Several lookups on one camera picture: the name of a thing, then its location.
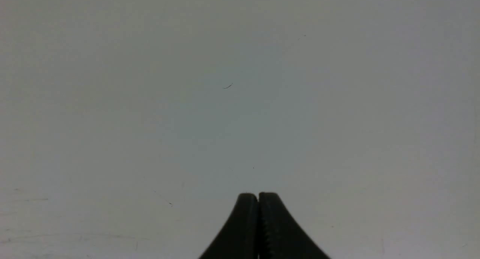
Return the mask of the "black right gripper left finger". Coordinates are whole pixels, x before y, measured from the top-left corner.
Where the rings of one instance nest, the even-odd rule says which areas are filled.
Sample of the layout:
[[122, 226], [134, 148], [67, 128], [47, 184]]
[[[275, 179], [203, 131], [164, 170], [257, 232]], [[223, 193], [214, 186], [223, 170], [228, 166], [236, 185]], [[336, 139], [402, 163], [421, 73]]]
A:
[[259, 202], [252, 193], [238, 195], [225, 224], [201, 259], [257, 259]]

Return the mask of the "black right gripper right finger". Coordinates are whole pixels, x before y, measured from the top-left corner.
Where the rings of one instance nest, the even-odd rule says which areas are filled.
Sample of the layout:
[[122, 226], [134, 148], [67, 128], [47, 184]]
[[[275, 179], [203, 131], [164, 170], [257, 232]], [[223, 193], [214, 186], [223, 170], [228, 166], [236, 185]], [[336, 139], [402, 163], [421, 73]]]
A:
[[329, 259], [295, 221], [278, 194], [259, 194], [259, 214], [259, 258]]

